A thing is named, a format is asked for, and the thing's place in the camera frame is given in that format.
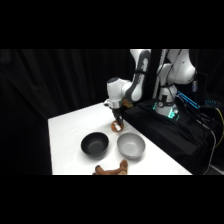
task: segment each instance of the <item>white table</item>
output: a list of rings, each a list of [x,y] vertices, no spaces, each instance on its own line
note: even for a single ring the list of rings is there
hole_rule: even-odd
[[[49,119],[53,175],[92,175],[97,165],[105,170],[119,168],[124,157],[118,151],[117,139],[127,132],[138,134],[146,143],[140,159],[127,159],[129,175],[191,175],[127,122],[121,133],[112,132],[113,121],[112,111],[102,103]],[[92,132],[102,132],[110,141],[107,153],[100,159],[89,158],[81,150],[83,138]]]

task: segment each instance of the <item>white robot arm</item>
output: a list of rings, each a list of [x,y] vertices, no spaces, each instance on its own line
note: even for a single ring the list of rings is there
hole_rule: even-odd
[[[113,110],[119,125],[123,123],[120,113],[122,99],[125,97],[130,103],[135,103],[142,98],[145,76],[148,73],[151,61],[151,49],[131,49],[130,51],[136,63],[133,81],[122,80],[116,77],[110,79],[107,83],[109,95],[107,103]]]
[[[160,94],[157,101],[156,113],[173,118],[178,112],[175,105],[177,94],[176,84],[189,84],[194,81],[195,67],[191,64],[189,49],[170,49],[167,55],[170,63],[165,64],[158,71]]]

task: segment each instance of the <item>black curtain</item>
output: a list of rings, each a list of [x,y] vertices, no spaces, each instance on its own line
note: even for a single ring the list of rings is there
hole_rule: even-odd
[[[142,101],[152,97],[160,54],[152,50]],[[210,92],[224,94],[223,62],[223,49],[200,51]],[[1,49],[0,174],[51,174],[47,120],[103,102],[107,81],[132,80],[134,69],[129,49]]]
[[[196,50],[190,52],[195,65]],[[208,75],[207,92],[224,99],[224,49],[198,49],[198,59],[198,71]]]

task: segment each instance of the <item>green light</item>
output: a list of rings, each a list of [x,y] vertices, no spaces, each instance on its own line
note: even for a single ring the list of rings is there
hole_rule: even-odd
[[[177,115],[178,116],[178,118],[176,119],[176,121],[178,121],[179,120],[179,118],[180,118],[180,116],[179,115]]]
[[[170,113],[169,113],[169,115],[168,115],[168,118],[173,119],[174,116],[175,116],[175,113],[173,112],[173,108],[171,108]]]
[[[157,103],[155,103],[155,105],[154,105],[154,107],[153,107],[153,110],[155,110],[155,109],[156,109],[156,105],[157,105]]]

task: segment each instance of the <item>gray bowl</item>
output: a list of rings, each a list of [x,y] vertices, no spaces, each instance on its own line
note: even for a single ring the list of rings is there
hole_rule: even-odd
[[[145,151],[144,140],[132,133],[123,134],[117,141],[120,153],[128,159],[137,159],[142,156]]]

